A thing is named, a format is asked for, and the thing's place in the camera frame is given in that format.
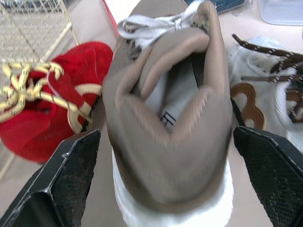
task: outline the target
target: shoe upper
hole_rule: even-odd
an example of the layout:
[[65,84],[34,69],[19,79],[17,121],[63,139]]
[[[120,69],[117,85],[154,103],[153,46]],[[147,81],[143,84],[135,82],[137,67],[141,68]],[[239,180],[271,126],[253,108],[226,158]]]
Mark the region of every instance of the shoe upper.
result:
[[[270,53],[284,49],[278,41],[269,37],[255,37],[246,42],[254,44],[255,48],[269,48]],[[272,68],[281,60],[287,61],[287,58],[245,49],[240,45],[232,48],[228,54],[231,96],[246,123],[253,121],[249,126],[286,137],[302,150],[303,123],[300,121],[303,119],[303,108],[297,112],[297,122],[292,122],[289,117],[301,98],[300,91],[291,81],[297,70],[290,65],[273,72]],[[290,79],[279,82],[279,77],[283,76]],[[276,81],[267,81],[273,77],[277,77]]]
[[[23,81],[27,89],[24,108],[7,119],[0,115],[0,137],[8,149],[25,159],[44,163],[62,140],[81,132],[102,93],[111,58],[107,45],[91,42],[56,57],[51,64],[31,69]],[[15,76],[14,80],[21,83],[22,79]],[[42,80],[45,81],[39,92]],[[6,108],[4,114],[15,112],[19,106],[24,93],[15,93],[15,105]]]
[[[207,34],[198,27],[165,33],[130,65],[121,63],[118,70],[113,63],[103,89],[108,135],[127,189],[165,212],[182,211],[215,176],[222,179],[231,136],[228,73],[214,5],[203,2],[195,18],[207,19]],[[193,70],[202,83],[169,132],[144,101],[165,72],[192,54],[200,56]]]

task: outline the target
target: floor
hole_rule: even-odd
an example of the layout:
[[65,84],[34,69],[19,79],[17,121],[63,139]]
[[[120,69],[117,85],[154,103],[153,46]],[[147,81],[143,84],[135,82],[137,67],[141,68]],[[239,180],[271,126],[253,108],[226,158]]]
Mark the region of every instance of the floor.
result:
[[[116,34],[110,25],[103,3],[100,0],[76,0],[69,7],[73,29],[79,41],[98,40],[114,48]],[[226,48],[234,45],[231,34],[236,33],[241,39],[253,36],[271,36],[279,40],[286,48],[303,53],[302,28],[272,26],[263,22],[258,14],[258,4],[254,3],[242,10],[220,15],[221,27]],[[65,52],[75,45],[69,34],[61,42],[54,55]],[[87,199],[86,210],[82,219],[83,227],[125,227],[118,210],[112,179],[111,149],[105,125],[104,106],[99,102],[94,110],[93,124],[89,129],[102,130],[95,176]],[[9,155],[0,144],[0,165]],[[272,227],[262,205],[250,184],[243,158],[239,155],[231,140],[229,149],[234,183],[234,209],[228,227]],[[5,179],[0,182],[0,216],[12,202],[24,183],[39,165],[17,158]]]

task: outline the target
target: white midsole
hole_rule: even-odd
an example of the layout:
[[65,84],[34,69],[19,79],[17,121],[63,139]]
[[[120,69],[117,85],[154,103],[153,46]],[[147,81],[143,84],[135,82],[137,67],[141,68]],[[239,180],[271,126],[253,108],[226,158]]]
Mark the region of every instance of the white midsole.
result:
[[168,214],[151,210],[137,202],[122,181],[113,150],[112,158],[116,201],[128,227],[224,227],[227,225],[233,208],[232,174],[228,160],[224,178],[207,202],[187,213]]

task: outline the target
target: wire rack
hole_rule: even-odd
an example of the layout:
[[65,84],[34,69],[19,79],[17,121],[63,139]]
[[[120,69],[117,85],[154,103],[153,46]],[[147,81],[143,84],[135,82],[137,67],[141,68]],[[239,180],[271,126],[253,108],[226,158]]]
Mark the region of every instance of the wire rack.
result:
[[[78,44],[63,0],[0,0],[0,64],[46,61],[68,31]],[[0,70],[0,87],[7,83]],[[14,157],[0,166],[0,181]]]

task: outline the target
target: brown leather patch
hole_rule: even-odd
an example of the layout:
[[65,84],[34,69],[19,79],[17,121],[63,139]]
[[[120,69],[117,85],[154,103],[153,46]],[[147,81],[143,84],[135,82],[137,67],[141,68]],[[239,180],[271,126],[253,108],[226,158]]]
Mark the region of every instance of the brown leather patch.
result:
[[265,128],[265,116],[263,112],[256,106],[256,91],[255,88],[248,83],[237,84],[231,89],[231,97],[234,98],[240,93],[247,97],[247,103],[241,112],[244,121],[251,119],[255,129]]
[[[299,90],[288,90],[286,93],[287,101],[294,101],[297,104],[301,102],[302,93]],[[300,119],[295,117],[291,118],[293,123],[303,123],[303,116]]]

